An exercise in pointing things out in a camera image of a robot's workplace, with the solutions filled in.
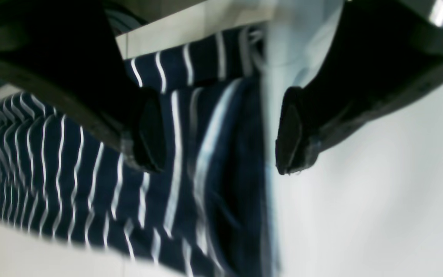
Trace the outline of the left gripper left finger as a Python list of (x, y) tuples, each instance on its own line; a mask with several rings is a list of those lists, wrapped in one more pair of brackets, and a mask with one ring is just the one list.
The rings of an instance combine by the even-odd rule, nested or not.
[(0, 79), (55, 106), (130, 167), (165, 167), (159, 94), (128, 77), (100, 0), (0, 0)]

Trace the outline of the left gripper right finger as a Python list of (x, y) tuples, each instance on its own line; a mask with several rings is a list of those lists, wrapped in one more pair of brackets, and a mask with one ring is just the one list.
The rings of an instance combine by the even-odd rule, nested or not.
[(351, 0), (323, 64), (289, 87), (275, 142), (276, 168), (311, 168), (365, 124), (443, 84), (443, 0)]

